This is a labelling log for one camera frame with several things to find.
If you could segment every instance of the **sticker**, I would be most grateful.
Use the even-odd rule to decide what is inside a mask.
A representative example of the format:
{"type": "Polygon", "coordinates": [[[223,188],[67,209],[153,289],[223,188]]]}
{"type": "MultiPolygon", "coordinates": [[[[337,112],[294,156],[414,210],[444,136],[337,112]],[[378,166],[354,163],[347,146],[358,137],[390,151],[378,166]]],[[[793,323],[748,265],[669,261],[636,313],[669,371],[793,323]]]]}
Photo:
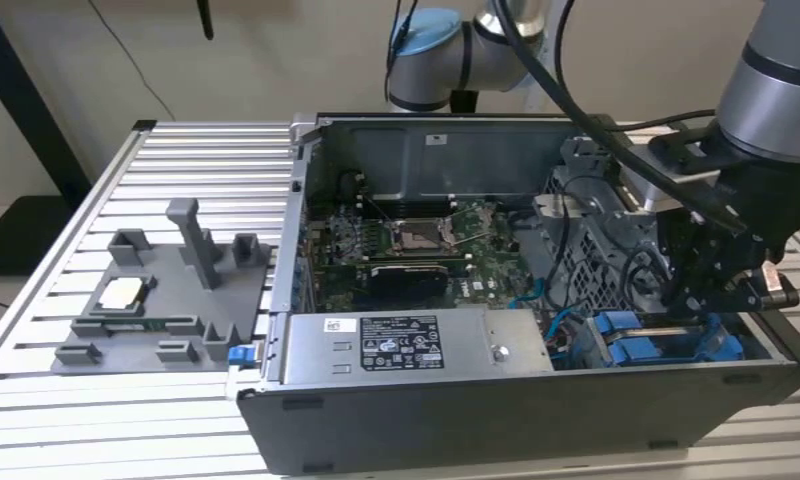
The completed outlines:
{"type": "Polygon", "coordinates": [[[433,315],[363,317],[359,339],[361,368],[367,372],[444,368],[441,334],[433,315]]]}
{"type": "Polygon", "coordinates": [[[354,318],[326,318],[322,331],[326,333],[355,333],[358,321],[354,318]]]}
{"type": "Polygon", "coordinates": [[[432,135],[426,135],[426,139],[424,140],[428,146],[432,145],[446,145],[448,144],[448,136],[445,133],[434,133],[432,135]]]}

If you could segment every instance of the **black pole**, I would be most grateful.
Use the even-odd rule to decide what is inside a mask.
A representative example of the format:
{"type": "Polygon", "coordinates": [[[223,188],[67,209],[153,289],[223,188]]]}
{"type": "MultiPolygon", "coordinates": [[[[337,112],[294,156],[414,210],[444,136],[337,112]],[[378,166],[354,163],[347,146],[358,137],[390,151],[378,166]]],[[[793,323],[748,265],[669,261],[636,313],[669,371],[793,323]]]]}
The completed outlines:
{"type": "Polygon", "coordinates": [[[0,101],[71,210],[89,193],[89,180],[35,85],[0,27],[0,101]]]}

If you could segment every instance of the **white label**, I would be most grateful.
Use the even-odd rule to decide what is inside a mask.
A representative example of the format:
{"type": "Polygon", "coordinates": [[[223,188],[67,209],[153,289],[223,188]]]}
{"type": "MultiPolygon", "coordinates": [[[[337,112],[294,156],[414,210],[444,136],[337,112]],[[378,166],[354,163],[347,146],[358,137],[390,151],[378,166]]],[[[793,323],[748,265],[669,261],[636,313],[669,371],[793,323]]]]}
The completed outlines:
{"type": "Polygon", "coordinates": [[[426,145],[446,145],[448,136],[444,133],[436,133],[433,135],[426,135],[425,143],[426,143],[426,145]]]}
{"type": "Polygon", "coordinates": [[[355,333],[357,318],[326,318],[322,331],[326,333],[355,333]]]}

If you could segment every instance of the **black stand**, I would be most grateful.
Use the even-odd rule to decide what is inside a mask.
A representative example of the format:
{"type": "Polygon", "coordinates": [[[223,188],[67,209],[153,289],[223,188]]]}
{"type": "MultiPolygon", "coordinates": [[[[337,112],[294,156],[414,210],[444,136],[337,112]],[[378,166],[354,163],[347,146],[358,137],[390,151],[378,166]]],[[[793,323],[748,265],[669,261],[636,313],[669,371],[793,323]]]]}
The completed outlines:
{"type": "Polygon", "coordinates": [[[79,207],[90,185],[2,28],[0,101],[61,194],[18,198],[0,218],[0,275],[27,275],[79,207]]]}
{"type": "Polygon", "coordinates": [[[57,196],[19,197],[0,217],[0,275],[29,275],[70,219],[57,196]]]}

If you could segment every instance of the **blue latch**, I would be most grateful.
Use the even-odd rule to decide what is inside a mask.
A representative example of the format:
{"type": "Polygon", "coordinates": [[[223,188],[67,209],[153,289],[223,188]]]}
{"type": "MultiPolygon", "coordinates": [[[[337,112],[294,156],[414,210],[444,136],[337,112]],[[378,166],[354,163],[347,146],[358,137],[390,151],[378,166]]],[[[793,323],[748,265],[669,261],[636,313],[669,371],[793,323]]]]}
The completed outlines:
{"type": "Polygon", "coordinates": [[[227,365],[253,367],[257,363],[257,349],[247,346],[230,347],[227,350],[227,365]]]}

